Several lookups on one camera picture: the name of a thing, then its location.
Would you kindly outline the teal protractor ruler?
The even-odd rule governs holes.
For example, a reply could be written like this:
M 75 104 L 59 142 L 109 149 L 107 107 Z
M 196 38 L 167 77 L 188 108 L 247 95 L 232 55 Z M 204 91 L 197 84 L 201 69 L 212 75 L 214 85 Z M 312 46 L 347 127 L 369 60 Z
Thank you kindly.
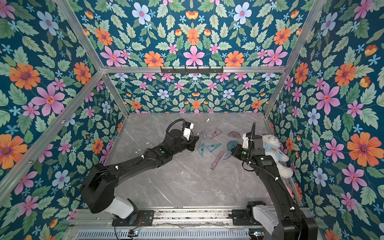
M 227 149 L 228 149 L 228 151 L 229 151 L 230 153 L 234 152 L 234 151 L 236 150 L 238 144 L 239 144 L 239 143 L 238 143 L 237 141 L 229 141 L 229 142 L 227 143 Z

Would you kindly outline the purple protractor ruler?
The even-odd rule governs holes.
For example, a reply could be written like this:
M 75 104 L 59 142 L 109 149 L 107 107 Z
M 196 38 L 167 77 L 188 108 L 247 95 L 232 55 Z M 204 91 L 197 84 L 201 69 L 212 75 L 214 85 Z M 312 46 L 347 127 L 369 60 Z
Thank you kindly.
M 235 139 L 241 139 L 242 138 L 242 135 L 239 133 L 239 132 L 236 132 L 236 131 L 230 131 L 228 133 L 228 137 L 229 138 L 235 138 Z

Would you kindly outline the long teal triangle ruler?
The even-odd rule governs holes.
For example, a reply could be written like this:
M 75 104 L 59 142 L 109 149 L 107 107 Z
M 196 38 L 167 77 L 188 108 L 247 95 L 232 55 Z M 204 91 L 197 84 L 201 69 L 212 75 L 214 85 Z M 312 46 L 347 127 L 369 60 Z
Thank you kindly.
M 217 148 L 219 148 L 222 144 L 219 143 L 219 144 L 213 144 L 213 145 L 206 145 L 205 148 L 210 152 L 212 153 L 213 151 L 215 151 Z

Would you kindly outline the purple triangle ruler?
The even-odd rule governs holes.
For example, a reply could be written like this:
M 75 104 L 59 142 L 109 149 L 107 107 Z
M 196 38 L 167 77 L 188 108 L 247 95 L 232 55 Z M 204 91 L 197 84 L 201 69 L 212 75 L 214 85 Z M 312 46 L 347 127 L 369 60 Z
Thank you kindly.
M 219 136 L 220 134 L 222 134 L 222 131 L 221 131 L 219 128 L 216 128 L 216 129 L 214 130 L 214 132 L 212 133 L 211 138 L 214 139 L 214 138 L 216 138 L 217 136 Z

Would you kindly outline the purple straight ruler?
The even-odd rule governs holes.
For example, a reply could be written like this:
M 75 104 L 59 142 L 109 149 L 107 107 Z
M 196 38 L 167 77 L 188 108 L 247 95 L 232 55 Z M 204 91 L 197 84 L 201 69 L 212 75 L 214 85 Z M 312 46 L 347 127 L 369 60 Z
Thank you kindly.
M 215 170 L 215 168 L 217 167 L 217 165 L 219 164 L 219 162 L 221 161 L 221 159 L 223 158 L 224 155 L 225 155 L 225 152 L 224 152 L 224 151 L 220 151 L 220 152 L 217 154 L 215 160 L 213 161 L 213 163 L 212 163 L 211 166 L 210 166 L 210 169 L 211 169 L 212 171 Z

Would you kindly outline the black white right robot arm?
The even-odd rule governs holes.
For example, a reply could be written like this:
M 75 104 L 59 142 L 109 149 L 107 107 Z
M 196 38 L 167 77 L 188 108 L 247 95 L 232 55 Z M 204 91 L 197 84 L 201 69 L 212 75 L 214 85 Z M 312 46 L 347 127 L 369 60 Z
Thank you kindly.
M 247 165 L 247 171 L 260 178 L 275 208 L 272 213 L 263 203 L 249 202 L 247 220 L 260 223 L 271 240 L 316 240 L 319 236 L 316 221 L 305 215 L 284 184 L 293 171 L 284 166 L 289 158 L 279 149 L 279 140 L 273 135 L 247 133 L 243 134 L 243 143 L 231 152 Z

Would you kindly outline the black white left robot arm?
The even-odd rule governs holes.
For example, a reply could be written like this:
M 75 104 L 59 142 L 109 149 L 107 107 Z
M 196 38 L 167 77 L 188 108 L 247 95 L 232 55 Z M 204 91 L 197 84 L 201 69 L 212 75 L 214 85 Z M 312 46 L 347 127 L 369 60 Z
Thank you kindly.
M 182 131 L 173 129 L 166 133 L 162 143 L 136 158 L 114 165 L 93 166 L 80 187 L 82 200 L 93 214 L 107 212 L 121 219 L 130 218 L 137 207 L 131 200 L 117 197 L 115 188 L 145 171 L 164 166 L 176 154 L 185 150 L 193 152 L 198 140 L 198 136 L 187 139 Z

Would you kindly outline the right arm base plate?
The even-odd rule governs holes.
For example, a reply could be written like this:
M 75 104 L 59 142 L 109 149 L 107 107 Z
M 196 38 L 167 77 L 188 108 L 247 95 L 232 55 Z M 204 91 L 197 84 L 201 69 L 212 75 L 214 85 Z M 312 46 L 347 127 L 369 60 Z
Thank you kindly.
M 261 223 L 253 219 L 246 210 L 232 210 L 229 214 L 234 226 L 262 226 Z

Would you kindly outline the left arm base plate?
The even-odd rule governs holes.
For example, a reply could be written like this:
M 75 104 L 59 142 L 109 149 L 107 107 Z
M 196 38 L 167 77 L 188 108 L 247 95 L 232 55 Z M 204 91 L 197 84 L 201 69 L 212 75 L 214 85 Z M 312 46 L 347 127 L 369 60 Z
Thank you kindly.
M 150 227 L 154 220 L 153 210 L 134 210 L 126 219 L 115 216 L 113 227 Z

